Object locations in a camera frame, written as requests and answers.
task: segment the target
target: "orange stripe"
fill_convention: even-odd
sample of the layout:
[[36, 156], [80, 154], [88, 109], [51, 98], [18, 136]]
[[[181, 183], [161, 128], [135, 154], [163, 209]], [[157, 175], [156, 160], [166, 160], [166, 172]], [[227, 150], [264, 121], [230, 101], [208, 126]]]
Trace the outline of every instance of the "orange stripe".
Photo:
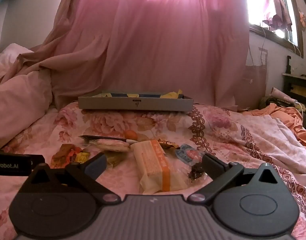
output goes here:
[[162, 191], [170, 191], [171, 171], [165, 158], [164, 151], [157, 140], [152, 140], [151, 145], [162, 168]]

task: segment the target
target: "gray box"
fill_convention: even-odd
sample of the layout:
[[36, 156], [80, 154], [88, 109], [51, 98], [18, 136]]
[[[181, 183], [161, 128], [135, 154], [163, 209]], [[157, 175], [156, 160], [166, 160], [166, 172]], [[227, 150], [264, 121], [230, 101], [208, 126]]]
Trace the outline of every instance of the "gray box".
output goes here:
[[154, 97], [95, 97], [101, 93], [111, 94], [140, 94], [165, 95], [167, 93], [151, 92], [93, 92], [78, 97], [80, 109], [106, 109], [106, 110], [149, 110], [149, 111], [180, 111], [190, 112], [193, 109], [193, 99], [183, 95], [183, 98], [154, 98]]

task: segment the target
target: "window sill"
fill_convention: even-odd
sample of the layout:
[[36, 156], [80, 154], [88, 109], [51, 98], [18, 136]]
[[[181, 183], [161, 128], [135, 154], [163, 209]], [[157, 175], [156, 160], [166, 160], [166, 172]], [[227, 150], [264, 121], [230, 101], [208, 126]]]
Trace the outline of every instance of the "window sill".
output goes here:
[[300, 43], [300, 46], [295, 46], [293, 45], [293, 43], [291, 43], [290, 41], [287, 41], [286, 39], [280, 38], [278, 37], [275, 33], [266, 30], [266, 29], [262, 29], [260, 26], [258, 25], [254, 25], [254, 24], [250, 24], [250, 32], [255, 33], [257, 35], [260, 35], [262, 37], [266, 37], [266, 39], [273, 41], [289, 50], [291, 50], [293, 53], [297, 54], [298, 56], [301, 56], [301, 58], [303, 58], [303, 43]]

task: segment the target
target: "bed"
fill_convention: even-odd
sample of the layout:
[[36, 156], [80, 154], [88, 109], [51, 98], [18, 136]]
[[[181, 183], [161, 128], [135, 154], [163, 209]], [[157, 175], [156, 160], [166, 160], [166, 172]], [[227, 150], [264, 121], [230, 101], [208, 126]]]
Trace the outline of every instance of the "bed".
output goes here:
[[[214, 106], [195, 104], [189, 113], [86, 111], [72, 102], [58, 111], [50, 106], [46, 114], [21, 131], [2, 149], [18, 154], [42, 154], [50, 164], [63, 143], [80, 145], [80, 135], [124, 137], [132, 130], [138, 140], [160, 138], [179, 145], [205, 148], [224, 162], [237, 161], [247, 168], [271, 163], [295, 198], [300, 217], [292, 235], [306, 240], [306, 148], [280, 119], [270, 115], [250, 116]], [[185, 168], [173, 160], [178, 169]], [[8, 217], [9, 205], [26, 177], [0, 176], [0, 240], [11, 240], [16, 232]], [[119, 194], [140, 194], [137, 165], [132, 153], [98, 179]], [[186, 190], [159, 194], [185, 197], [209, 183], [207, 176]]]

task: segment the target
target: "window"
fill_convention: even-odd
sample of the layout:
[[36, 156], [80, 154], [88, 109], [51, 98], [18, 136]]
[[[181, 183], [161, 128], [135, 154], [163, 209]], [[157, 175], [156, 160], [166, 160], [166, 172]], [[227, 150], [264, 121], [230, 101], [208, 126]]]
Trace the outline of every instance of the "window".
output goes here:
[[261, 15], [261, 2], [265, 0], [247, 0], [249, 10], [250, 31], [267, 39], [274, 41], [287, 49], [295, 52], [303, 58], [303, 38], [302, 28], [300, 26], [300, 18], [296, 0], [283, 0], [283, 3], [289, 12], [292, 26], [291, 30], [269, 30], [269, 25], [263, 23], [263, 15]]

